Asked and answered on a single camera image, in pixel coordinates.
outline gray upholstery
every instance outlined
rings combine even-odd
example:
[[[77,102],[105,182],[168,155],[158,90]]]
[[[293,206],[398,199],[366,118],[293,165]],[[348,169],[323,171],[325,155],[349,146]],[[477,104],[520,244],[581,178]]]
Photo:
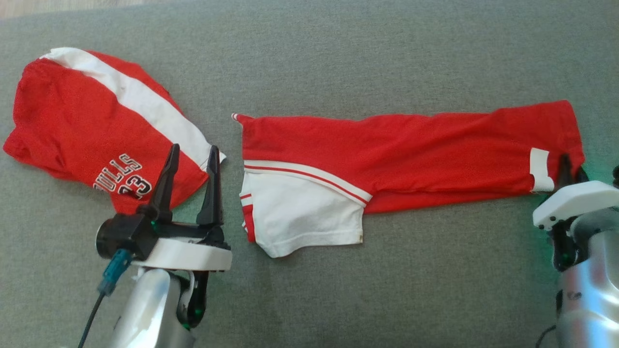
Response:
[[[609,182],[618,20],[612,0],[210,0],[7,20],[0,138],[13,128],[22,69],[53,47],[138,62],[170,91],[229,156],[233,268],[211,278],[197,347],[527,347],[554,322],[557,274],[531,226],[540,197],[366,216],[362,245],[270,259],[241,228],[241,129],[230,114],[359,120],[565,98],[586,169]],[[93,242],[112,206],[4,153],[0,168],[1,345],[74,347],[106,266]],[[176,218],[192,221],[200,200]],[[103,302],[87,347],[106,346],[133,273]]]

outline cable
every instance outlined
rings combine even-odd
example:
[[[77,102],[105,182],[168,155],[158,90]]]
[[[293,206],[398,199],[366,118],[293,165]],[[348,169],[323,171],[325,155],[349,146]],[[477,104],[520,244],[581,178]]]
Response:
[[[82,334],[82,339],[79,341],[79,345],[77,346],[77,348],[84,347],[84,343],[86,342],[86,337],[88,337],[88,332],[90,331],[92,321],[95,319],[95,314],[97,314],[97,310],[99,309],[99,306],[101,305],[101,301],[103,301],[104,297],[105,297],[105,294],[103,292],[99,293],[99,297],[97,298],[97,301],[95,302],[95,306],[92,307],[92,311],[90,312],[90,316],[88,317],[88,321],[86,322],[86,327],[84,328],[84,333]]]
[[[116,288],[116,282],[120,279],[120,276],[129,268],[131,261],[133,258],[131,257],[131,253],[125,249],[119,249],[116,251],[110,263],[105,268],[103,272],[103,279],[97,290],[99,291],[99,297],[95,302],[95,306],[92,307],[92,311],[90,312],[90,316],[88,317],[88,321],[86,321],[86,327],[84,328],[84,333],[82,334],[82,339],[79,341],[79,345],[77,348],[83,348],[84,343],[86,342],[86,337],[88,337],[88,332],[90,331],[90,327],[92,326],[92,321],[95,319],[95,315],[97,314],[97,310],[101,305],[101,301],[106,296],[110,296],[114,289]]]
[[[547,328],[546,330],[544,330],[542,334],[540,335],[540,337],[537,339],[537,343],[535,343],[535,348],[540,348],[542,346],[543,338],[546,336],[547,333],[549,333],[550,331],[553,331],[554,329],[556,329],[556,325],[553,325]]]

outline red stripe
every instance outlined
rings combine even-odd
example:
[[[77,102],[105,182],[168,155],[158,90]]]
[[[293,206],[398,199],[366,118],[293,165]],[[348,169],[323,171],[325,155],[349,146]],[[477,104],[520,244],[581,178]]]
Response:
[[[335,187],[337,187],[337,188],[341,189],[342,191],[346,192],[347,194],[349,194],[349,195],[351,195],[351,196],[353,196],[353,197],[357,198],[357,199],[358,199],[358,200],[360,200],[361,202],[364,202],[365,204],[368,204],[368,201],[366,201],[365,199],[363,199],[363,198],[361,198],[361,197],[357,196],[356,194],[354,194],[354,193],[350,192],[349,190],[347,190],[347,189],[345,189],[345,188],[341,187],[340,185],[338,185],[338,184],[336,184],[336,183],[334,183],[334,182],[332,182],[332,181],[329,181],[329,180],[327,180],[327,179],[325,179],[325,178],[321,178],[320,176],[317,176],[317,175],[314,175],[314,174],[305,173],[305,172],[301,172],[301,171],[299,171],[299,170],[294,170],[294,169],[286,169],[286,168],[272,168],[272,167],[255,167],[255,166],[253,166],[253,165],[246,165],[246,166],[245,166],[245,168],[249,168],[249,169],[259,169],[259,170],[272,170],[272,171],[275,171],[275,172],[277,172],[277,171],[279,171],[279,172],[289,172],[289,173],[295,173],[295,174],[301,174],[301,175],[309,176],[309,177],[312,177],[312,178],[314,178],[314,179],[318,179],[318,180],[324,181],[325,183],[328,183],[328,184],[330,184],[330,185],[333,185],[333,186],[335,186]]]

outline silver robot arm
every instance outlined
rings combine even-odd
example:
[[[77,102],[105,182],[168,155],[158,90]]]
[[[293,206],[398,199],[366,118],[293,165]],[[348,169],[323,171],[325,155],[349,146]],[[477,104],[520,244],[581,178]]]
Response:
[[[599,181],[565,186],[533,213],[554,244],[561,348],[619,347],[619,189]]]
[[[221,228],[219,150],[213,146],[210,152],[207,191],[196,224],[172,222],[170,199],[179,156],[175,144],[148,204],[133,215],[116,214],[97,233],[101,257],[112,258],[121,250],[140,266],[110,348],[192,348],[191,329],[206,311],[209,274],[232,265]]]

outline garment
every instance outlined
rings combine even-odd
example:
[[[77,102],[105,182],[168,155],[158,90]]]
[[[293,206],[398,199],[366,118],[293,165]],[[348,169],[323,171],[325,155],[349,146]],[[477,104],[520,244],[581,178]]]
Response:
[[[210,144],[135,63],[53,49],[25,67],[13,118],[7,154],[55,178],[109,192],[121,213],[148,202],[174,143],[181,155],[171,206],[208,179]]]
[[[251,118],[241,196],[249,239],[272,257],[363,240],[361,215],[552,191],[562,154],[584,162],[567,101],[492,113],[362,121]]]

